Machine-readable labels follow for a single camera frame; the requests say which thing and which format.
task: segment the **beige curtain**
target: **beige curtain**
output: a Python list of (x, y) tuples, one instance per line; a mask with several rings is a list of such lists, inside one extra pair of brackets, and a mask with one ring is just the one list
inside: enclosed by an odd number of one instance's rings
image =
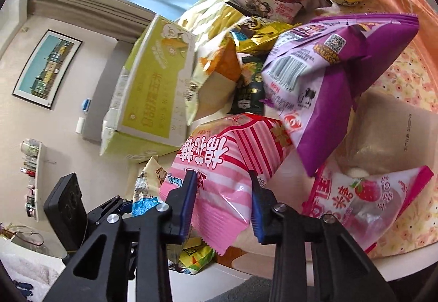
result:
[(135, 43), (155, 16), (124, 0), (28, 0), (28, 13)]

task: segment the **strawberry snack bag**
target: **strawberry snack bag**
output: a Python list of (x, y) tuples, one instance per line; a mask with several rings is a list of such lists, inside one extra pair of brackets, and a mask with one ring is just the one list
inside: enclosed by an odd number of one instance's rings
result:
[(369, 251), (433, 175), (427, 166), (422, 166), (353, 179), (342, 174), (330, 158), (317, 170), (303, 214), (315, 218), (333, 214), (362, 249)]
[(353, 99), (397, 59), (418, 31), (404, 14), (319, 17), (283, 32), (263, 66), (275, 107), (307, 175), (314, 176), (347, 133)]
[(223, 255), (251, 220), (248, 171), (256, 171), (264, 185), (291, 149), (292, 142), (276, 119), (244, 113), (199, 125), (178, 152), (160, 197), (165, 200), (183, 183), (187, 169), (197, 172), (191, 223)]

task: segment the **box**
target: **box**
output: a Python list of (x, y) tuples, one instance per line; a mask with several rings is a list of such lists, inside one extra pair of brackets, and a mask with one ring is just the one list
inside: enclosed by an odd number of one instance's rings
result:
[(102, 129), (100, 154), (137, 162), (178, 150), (187, 138), (183, 93), (195, 36), (156, 15), (122, 69)]

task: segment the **framed picture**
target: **framed picture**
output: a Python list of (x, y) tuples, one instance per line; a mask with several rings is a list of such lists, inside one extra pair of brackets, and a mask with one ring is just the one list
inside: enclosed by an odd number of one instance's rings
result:
[(82, 41), (47, 30), (28, 59), (12, 95), (52, 109), (62, 78)]

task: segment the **gray panel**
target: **gray panel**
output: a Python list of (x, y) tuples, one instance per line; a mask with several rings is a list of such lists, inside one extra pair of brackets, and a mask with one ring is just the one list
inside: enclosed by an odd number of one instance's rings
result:
[(120, 71), (134, 44), (118, 41), (97, 83), (85, 119), (82, 138), (94, 143), (101, 142), (102, 122), (116, 87)]

